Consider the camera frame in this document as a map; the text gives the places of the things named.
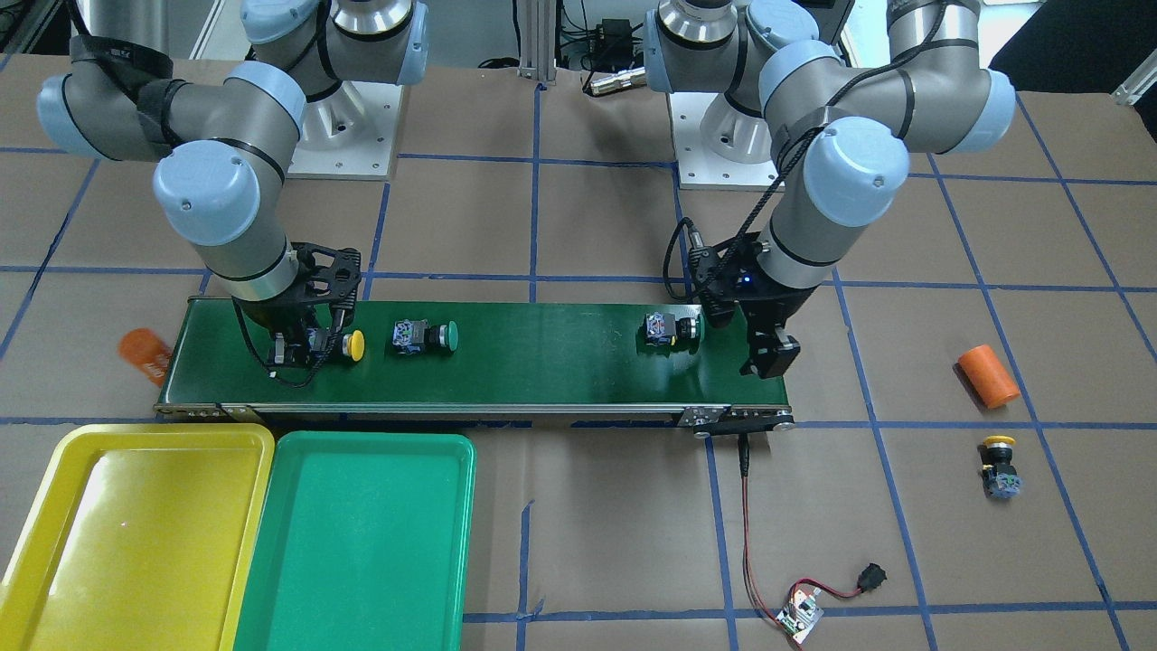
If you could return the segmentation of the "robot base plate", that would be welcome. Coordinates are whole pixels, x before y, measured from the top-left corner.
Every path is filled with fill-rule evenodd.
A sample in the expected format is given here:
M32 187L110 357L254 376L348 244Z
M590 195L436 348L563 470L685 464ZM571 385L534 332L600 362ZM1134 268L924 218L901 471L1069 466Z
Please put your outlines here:
M393 169L405 88L345 81L305 104L303 136L287 177L294 180L388 182Z
M762 191L776 180L784 127L769 130L720 93L673 93L668 103L679 188Z

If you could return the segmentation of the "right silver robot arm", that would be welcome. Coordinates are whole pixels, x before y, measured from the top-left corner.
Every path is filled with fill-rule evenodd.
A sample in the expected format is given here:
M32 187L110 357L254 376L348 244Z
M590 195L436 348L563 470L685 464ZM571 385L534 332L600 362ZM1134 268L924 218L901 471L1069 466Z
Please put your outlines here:
M421 82L428 7L245 1L239 13L255 59L220 86L176 77L168 56L137 42L75 34L71 69L37 96L42 130L76 156L154 162L165 219L230 294L239 330L268 333L268 352L256 354L268 373L359 362L360 252L290 241L277 201L307 108L347 82Z

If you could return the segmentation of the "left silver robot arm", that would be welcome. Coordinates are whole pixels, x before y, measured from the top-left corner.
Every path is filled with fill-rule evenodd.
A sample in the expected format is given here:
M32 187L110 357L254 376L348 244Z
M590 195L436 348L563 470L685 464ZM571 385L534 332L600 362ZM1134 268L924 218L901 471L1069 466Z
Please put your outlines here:
M784 375L786 331L858 237L894 202L912 154L986 151L1016 91L983 67L980 1L889 1L889 62L848 66L794 1L661 1L644 17L659 93L718 93L768 128L776 177L732 238L690 251L691 299L723 328L747 321L740 373Z

